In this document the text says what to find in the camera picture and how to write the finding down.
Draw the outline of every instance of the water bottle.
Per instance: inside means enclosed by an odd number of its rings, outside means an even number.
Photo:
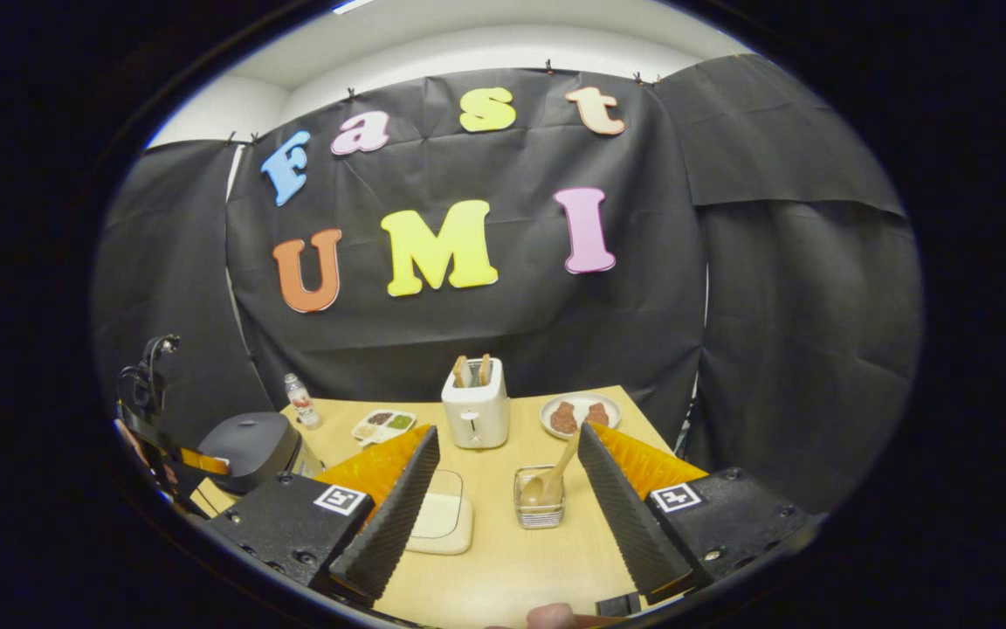
[[[287,374],[287,397],[297,411],[297,421],[304,427],[316,427],[321,421],[321,417],[313,409],[313,402],[308,398],[308,390],[305,385],[297,379],[295,374]]]

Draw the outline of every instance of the black curtain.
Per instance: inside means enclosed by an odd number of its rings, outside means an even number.
[[[518,120],[500,131],[460,126],[460,97],[503,87]],[[618,99],[619,136],[579,119],[567,92]],[[380,110],[390,141],[375,152],[332,155],[343,121]],[[260,171],[299,130],[307,183],[283,207]],[[228,200],[228,270],[243,330],[272,399],[296,371],[311,394],[335,399],[436,401],[459,354],[498,355],[512,397],[620,383],[671,443],[685,418],[701,345],[704,256],[681,149],[662,104],[632,81],[556,70],[499,69],[391,85],[301,116],[243,151]],[[615,268],[570,275],[566,215],[553,200],[570,187],[603,189],[600,206]],[[437,232],[453,203],[487,200],[490,287],[391,298],[391,244],[380,219],[415,209]],[[282,298],[271,252],[307,241],[305,286],[320,286],[308,239],[343,231],[340,293],[328,310],[300,314]]]
[[[151,149],[129,172],[96,251],[92,339],[101,389],[115,412],[116,375],[145,342],[179,334],[164,425],[195,447],[236,414],[272,410],[242,345],[223,263],[223,207],[235,147],[179,142]]]
[[[849,125],[762,56],[656,87],[701,215],[709,302],[686,458],[831,509],[894,433],[923,342],[913,232]]]

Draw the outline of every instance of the light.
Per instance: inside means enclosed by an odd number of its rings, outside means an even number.
[[[339,5],[339,7],[333,9],[332,12],[336,13],[336,15],[338,16],[342,16],[344,15],[344,13],[347,13],[352,9],[359,9],[360,7],[362,7],[363,4],[370,4],[370,3],[374,3],[374,0],[352,0],[351,3],[344,3]]]

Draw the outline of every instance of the ceiling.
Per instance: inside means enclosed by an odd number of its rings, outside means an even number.
[[[652,0],[374,0],[344,15],[330,12],[301,25],[228,74],[295,90],[340,64],[399,43],[507,24],[606,30],[701,59],[750,52],[696,17]]]

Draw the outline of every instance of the foam letter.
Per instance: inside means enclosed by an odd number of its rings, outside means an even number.
[[[275,184],[275,190],[279,195],[275,199],[279,206],[287,203],[290,196],[295,195],[305,184],[305,175],[297,175],[295,168],[305,168],[308,159],[305,156],[305,149],[299,144],[308,142],[308,131],[299,131],[287,143],[279,147],[272,156],[263,163],[263,172],[271,175],[271,182]]]
[[[502,88],[473,90],[460,98],[460,125],[468,131],[496,131],[511,127],[514,123],[514,108],[511,93]]]
[[[355,151],[375,151],[390,140],[387,136],[390,116],[386,112],[367,112],[352,116],[340,125],[343,131],[332,141],[332,152],[338,156],[354,154]]]
[[[583,121],[584,127],[592,131],[603,133],[605,136],[617,136],[627,129],[624,121],[608,118],[608,110],[605,108],[616,107],[615,96],[603,96],[596,88],[581,88],[567,93],[565,99],[569,103],[576,103],[579,119]]]
[[[275,248],[282,297],[297,312],[324,310],[332,306],[340,294],[340,268],[336,264],[336,243],[339,240],[339,229],[324,229],[313,234],[311,242],[321,258],[321,287],[315,291],[305,290],[301,282],[301,252],[305,249],[305,242],[287,241]]]
[[[616,256],[604,247],[604,227],[600,226],[600,202],[604,192],[599,188],[565,188],[553,195],[553,200],[565,209],[569,220],[569,244],[572,255],[565,262],[570,274],[595,274],[616,266]]]
[[[430,286],[440,289],[451,258],[453,273],[448,283],[456,288],[483,287],[499,280],[499,271],[487,260],[484,217],[488,211],[487,202],[482,200],[455,203],[437,235],[414,210],[386,215],[380,226],[390,232],[390,256],[394,263],[387,293],[402,297],[422,292],[422,280],[413,274],[415,263]]]

